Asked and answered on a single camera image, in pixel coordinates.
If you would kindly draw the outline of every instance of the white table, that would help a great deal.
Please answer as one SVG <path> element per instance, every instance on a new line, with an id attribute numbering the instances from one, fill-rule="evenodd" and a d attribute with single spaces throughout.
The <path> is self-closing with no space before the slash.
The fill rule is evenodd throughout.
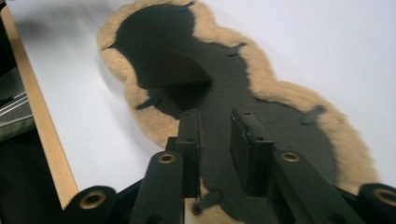
<path id="1" fill-rule="evenodd" d="M 203 2 L 219 24 L 258 42 L 279 79 L 317 91 L 347 114 L 371 148 L 382 181 L 396 186 L 394 1 Z M 77 190 L 122 190 L 142 178 L 161 149 L 139 131 L 95 40 L 99 27 L 127 2 L 7 3 L 33 68 L 20 66 L 24 84 L 38 83 L 28 94 L 62 204 Z"/>

